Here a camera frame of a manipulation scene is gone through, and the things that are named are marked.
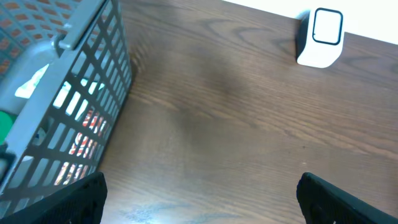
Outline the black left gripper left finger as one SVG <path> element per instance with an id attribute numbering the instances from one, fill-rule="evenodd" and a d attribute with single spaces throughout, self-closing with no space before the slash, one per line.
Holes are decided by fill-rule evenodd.
<path id="1" fill-rule="evenodd" d="M 92 173 L 1 219 L 2 224 L 100 223 L 108 189 L 102 172 Z"/>

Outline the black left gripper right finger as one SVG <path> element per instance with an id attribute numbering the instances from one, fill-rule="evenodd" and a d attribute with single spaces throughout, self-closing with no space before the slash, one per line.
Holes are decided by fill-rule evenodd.
<path id="1" fill-rule="evenodd" d="M 380 211 L 310 172 L 302 174 L 297 184 L 296 196 L 307 224 L 397 224 L 397 218 Z"/>

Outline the red orange snack bar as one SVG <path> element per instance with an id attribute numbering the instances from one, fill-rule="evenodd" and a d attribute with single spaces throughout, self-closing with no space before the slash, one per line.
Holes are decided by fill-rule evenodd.
<path id="1" fill-rule="evenodd" d="M 98 137 L 103 137 L 104 132 L 108 128 L 108 122 L 100 115 L 99 112 L 94 112 L 94 109 L 89 109 L 82 122 L 83 127 L 88 127 L 89 130 Z M 82 133 L 77 133 L 74 141 L 69 148 L 69 155 L 82 157 L 83 159 L 91 159 L 94 156 L 100 144 Z M 68 185 L 76 182 L 86 176 L 89 171 L 89 165 L 78 164 L 76 162 L 64 162 L 54 185 Z"/>

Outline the green lid supplement bottle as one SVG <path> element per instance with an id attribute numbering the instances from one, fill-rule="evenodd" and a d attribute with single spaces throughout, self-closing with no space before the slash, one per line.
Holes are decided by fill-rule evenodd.
<path id="1" fill-rule="evenodd" d="M 0 144 L 3 144 L 9 134 L 17 116 L 5 111 L 0 112 Z"/>

